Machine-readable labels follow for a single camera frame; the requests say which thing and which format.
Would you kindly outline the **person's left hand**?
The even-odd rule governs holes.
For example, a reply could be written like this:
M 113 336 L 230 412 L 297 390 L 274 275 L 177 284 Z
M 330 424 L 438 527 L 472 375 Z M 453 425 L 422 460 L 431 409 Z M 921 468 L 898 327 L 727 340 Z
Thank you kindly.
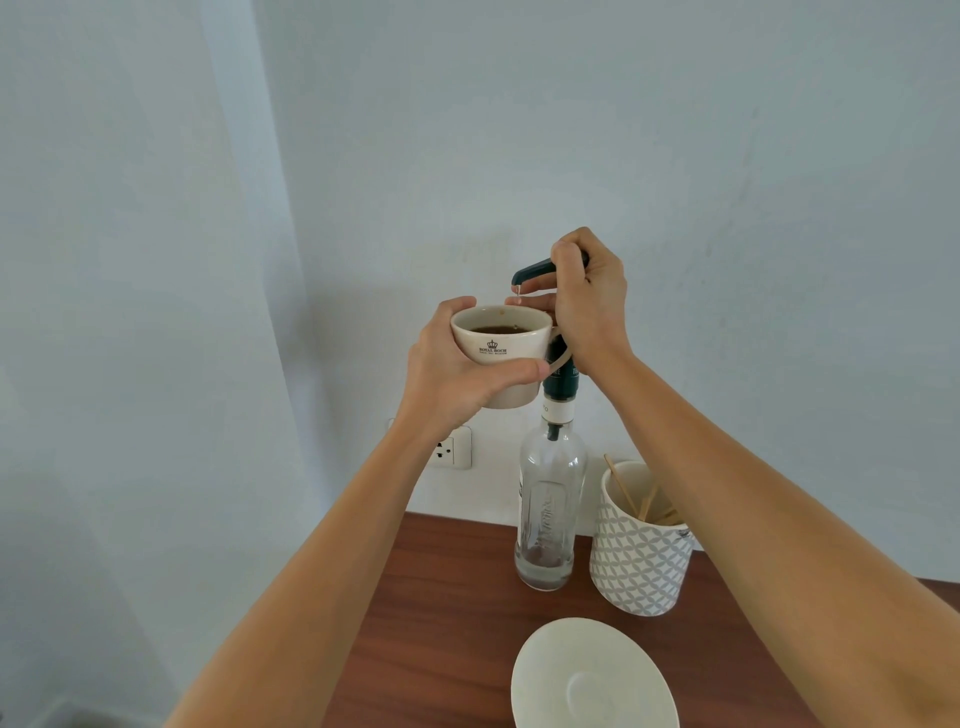
M 474 417 L 500 392 L 471 392 L 470 360 L 454 340 L 450 319 L 476 306 L 476 298 L 442 301 L 411 347 L 406 383 L 393 424 L 415 431 L 427 441 L 441 441 Z

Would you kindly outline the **person's right hand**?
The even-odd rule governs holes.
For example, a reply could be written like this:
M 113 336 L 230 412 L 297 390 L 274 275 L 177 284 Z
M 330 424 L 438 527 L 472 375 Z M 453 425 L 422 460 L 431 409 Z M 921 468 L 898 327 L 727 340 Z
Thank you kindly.
M 598 382 L 611 358 L 630 356 L 625 319 L 627 280 L 622 261 L 593 234 L 593 328 L 562 330 L 579 371 Z

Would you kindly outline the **white ceramic cup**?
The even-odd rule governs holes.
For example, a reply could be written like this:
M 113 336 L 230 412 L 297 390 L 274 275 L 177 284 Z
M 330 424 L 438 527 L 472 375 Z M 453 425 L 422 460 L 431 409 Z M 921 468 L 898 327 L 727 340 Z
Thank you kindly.
M 518 359 L 546 360 L 548 344 L 560 334 L 551 316 L 539 310 L 513 305 L 477 305 L 450 319 L 454 340 L 469 360 L 480 365 Z M 470 331 L 473 327 L 517 325 L 530 330 L 518 335 L 488 335 Z

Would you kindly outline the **dark green pump dispenser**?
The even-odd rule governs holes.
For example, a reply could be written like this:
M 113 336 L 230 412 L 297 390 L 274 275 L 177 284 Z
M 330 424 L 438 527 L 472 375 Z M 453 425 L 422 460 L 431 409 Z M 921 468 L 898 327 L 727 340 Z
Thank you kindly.
M 514 293 L 519 294 L 524 283 L 555 273 L 556 266 L 550 258 L 546 258 L 515 272 L 510 286 Z M 550 375 L 543 382 L 542 418 L 546 422 L 546 439 L 558 442 L 561 429 L 573 421 L 579 371 L 572 359 L 570 347 L 559 333 L 548 344 L 546 360 L 550 364 Z

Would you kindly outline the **person's left forearm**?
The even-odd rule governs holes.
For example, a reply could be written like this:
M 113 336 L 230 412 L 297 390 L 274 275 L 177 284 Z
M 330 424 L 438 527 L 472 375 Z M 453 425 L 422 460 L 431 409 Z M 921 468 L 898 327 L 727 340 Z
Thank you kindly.
M 320 728 L 414 488 L 471 415 L 396 416 L 188 687 L 163 728 Z

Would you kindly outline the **person's right forearm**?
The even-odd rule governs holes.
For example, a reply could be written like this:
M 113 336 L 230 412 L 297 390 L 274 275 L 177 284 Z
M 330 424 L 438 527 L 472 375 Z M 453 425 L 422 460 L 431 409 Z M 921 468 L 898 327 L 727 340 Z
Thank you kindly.
M 960 728 L 960 613 L 630 349 L 578 358 L 825 728 Z

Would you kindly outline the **clear glass bottle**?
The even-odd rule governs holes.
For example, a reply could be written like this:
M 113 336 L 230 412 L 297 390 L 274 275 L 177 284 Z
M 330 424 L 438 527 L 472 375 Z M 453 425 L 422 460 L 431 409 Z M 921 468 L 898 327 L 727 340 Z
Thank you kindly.
M 571 576 L 587 445 L 573 429 L 575 400 L 542 397 L 541 420 L 519 453 L 519 514 L 513 562 L 520 579 L 541 592 Z

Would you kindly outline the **long wooden stir stick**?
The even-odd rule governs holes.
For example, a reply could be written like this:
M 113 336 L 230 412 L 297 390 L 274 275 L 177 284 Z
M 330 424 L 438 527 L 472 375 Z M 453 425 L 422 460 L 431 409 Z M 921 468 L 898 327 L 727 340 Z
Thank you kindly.
M 614 462 L 612 457 L 606 452 L 604 453 L 604 460 L 606 462 L 606 467 L 609 471 L 610 479 L 612 480 L 612 482 L 615 483 L 620 494 L 623 496 L 623 498 L 627 502 L 627 505 L 629 506 L 630 516 L 636 519 L 639 519 L 640 509 L 637 506 L 637 504 L 635 504 L 629 489 L 626 487 L 625 483 L 622 481 L 620 474 L 618 472 L 616 463 Z

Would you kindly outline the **white grey patterned container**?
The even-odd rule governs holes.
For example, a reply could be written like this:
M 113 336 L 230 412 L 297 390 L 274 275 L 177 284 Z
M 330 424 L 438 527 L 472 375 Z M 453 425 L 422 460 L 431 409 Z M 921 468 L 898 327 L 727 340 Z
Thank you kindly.
M 637 507 L 656 480 L 641 460 L 615 463 Z M 606 469 L 594 519 L 589 576 L 610 604 L 640 617 L 659 617 L 678 602 L 690 566 L 694 536 L 659 487 L 649 521 L 631 516 Z

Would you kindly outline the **white saucer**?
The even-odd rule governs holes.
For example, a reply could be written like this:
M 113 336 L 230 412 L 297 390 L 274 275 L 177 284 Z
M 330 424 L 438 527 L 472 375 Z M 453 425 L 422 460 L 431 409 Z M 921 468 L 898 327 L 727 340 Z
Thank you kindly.
M 526 639 L 510 678 L 515 728 L 680 728 L 666 679 L 629 636 L 565 617 Z

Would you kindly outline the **white wall socket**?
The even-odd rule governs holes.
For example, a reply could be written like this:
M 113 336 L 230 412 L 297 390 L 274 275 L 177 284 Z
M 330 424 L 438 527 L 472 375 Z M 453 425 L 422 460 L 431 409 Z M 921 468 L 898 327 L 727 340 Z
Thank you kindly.
M 473 467 L 473 431 L 466 425 L 455 428 L 434 447 L 429 468 L 469 470 Z

